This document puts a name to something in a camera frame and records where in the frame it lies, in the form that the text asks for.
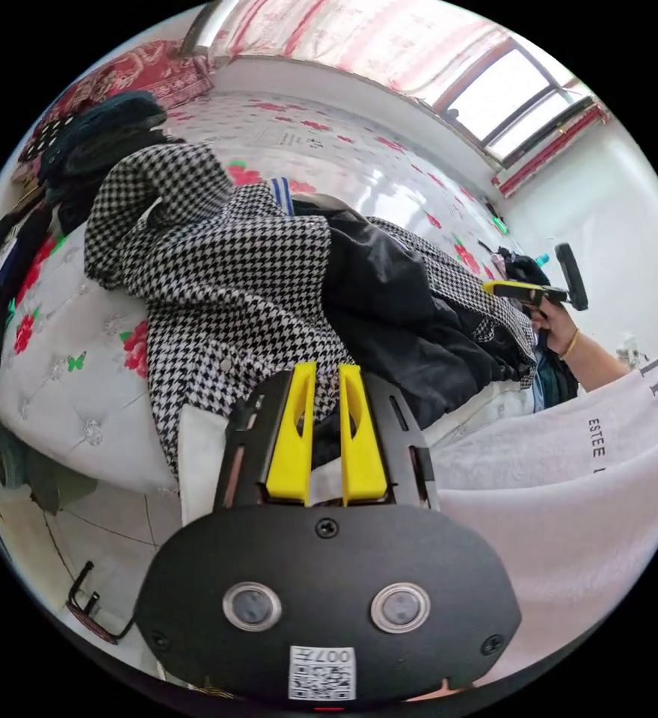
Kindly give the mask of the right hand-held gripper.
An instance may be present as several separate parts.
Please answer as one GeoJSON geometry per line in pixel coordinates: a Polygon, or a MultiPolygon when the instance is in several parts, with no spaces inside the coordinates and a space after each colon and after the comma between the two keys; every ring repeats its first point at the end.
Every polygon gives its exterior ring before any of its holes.
{"type": "Polygon", "coordinates": [[[495,297],[525,298],[522,305],[541,316],[546,316],[545,304],[561,306],[568,303],[568,293],[554,287],[514,281],[488,281],[482,284],[482,288],[495,297]]]}

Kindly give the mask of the person's right hand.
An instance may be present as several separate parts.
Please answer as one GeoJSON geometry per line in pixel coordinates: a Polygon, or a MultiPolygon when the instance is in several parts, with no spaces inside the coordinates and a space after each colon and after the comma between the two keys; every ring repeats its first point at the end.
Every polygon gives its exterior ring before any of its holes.
{"type": "Polygon", "coordinates": [[[577,342],[579,329],[563,305],[543,301],[529,312],[533,328],[546,334],[547,347],[560,358],[567,356],[577,342]]]}

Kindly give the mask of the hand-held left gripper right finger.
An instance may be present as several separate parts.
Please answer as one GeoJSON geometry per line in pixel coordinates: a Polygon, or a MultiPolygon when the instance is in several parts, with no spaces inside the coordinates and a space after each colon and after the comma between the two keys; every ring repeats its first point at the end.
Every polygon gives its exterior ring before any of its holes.
{"type": "Polygon", "coordinates": [[[360,367],[339,366],[339,424],[342,503],[377,502],[387,493],[387,478],[360,367]]]}

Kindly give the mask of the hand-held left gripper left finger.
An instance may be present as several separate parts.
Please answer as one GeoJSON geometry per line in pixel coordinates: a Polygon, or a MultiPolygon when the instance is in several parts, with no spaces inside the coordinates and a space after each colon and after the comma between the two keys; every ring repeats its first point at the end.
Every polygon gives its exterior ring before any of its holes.
{"type": "Polygon", "coordinates": [[[273,501],[301,506],[309,503],[315,389],[316,365],[296,364],[289,379],[265,482],[273,501]]]}

